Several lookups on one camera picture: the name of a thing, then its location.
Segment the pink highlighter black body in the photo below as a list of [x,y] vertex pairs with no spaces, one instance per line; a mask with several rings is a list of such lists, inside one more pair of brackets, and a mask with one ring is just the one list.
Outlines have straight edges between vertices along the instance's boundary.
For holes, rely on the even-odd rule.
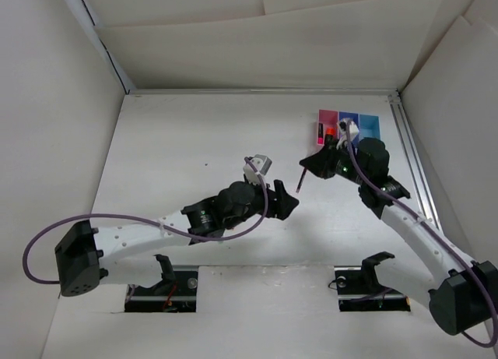
[[324,126],[320,122],[317,124],[317,144],[324,144]]

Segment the orange highlighter black body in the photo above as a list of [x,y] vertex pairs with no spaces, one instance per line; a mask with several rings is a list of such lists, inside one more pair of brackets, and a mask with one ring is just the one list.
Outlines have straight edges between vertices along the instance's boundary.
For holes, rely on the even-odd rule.
[[329,143],[335,139],[335,129],[327,128],[324,136],[324,142]]

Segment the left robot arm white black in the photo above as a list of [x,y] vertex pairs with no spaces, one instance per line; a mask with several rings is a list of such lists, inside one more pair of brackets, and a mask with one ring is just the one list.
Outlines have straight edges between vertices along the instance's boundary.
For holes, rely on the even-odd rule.
[[136,255],[219,240],[255,215],[285,220],[298,205],[280,180],[273,188],[236,181],[159,220],[133,219],[130,225],[101,228],[81,220],[54,249],[61,295],[80,296],[100,283],[134,284],[165,294],[175,280],[170,259],[156,253],[151,262],[142,262]]

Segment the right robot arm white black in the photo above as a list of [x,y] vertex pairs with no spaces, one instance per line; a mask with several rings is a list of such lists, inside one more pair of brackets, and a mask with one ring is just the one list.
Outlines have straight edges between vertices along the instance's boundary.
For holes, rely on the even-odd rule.
[[299,164],[314,176],[341,176],[359,186],[362,203],[393,229],[423,262],[420,271],[389,252],[365,258],[359,281],[372,294],[391,288],[426,307],[435,323],[455,336],[486,320],[497,321],[497,268],[476,262],[427,219],[413,212],[408,190],[389,174],[390,154],[379,139],[352,149],[331,141]]

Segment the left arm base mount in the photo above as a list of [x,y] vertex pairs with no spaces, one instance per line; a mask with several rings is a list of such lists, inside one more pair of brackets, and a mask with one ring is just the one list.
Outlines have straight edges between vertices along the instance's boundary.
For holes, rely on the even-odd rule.
[[129,285],[127,313],[194,313],[197,309],[198,266],[173,266],[165,255],[155,255],[160,280],[151,287]]

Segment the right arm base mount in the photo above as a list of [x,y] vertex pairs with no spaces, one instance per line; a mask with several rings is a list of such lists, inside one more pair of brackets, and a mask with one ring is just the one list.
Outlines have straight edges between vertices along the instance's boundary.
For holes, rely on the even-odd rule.
[[380,252],[364,259],[360,266],[335,266],[328,288],[338,295],[340,312],[410,312],[409,299],[377,279],[375,267],[395,256]]

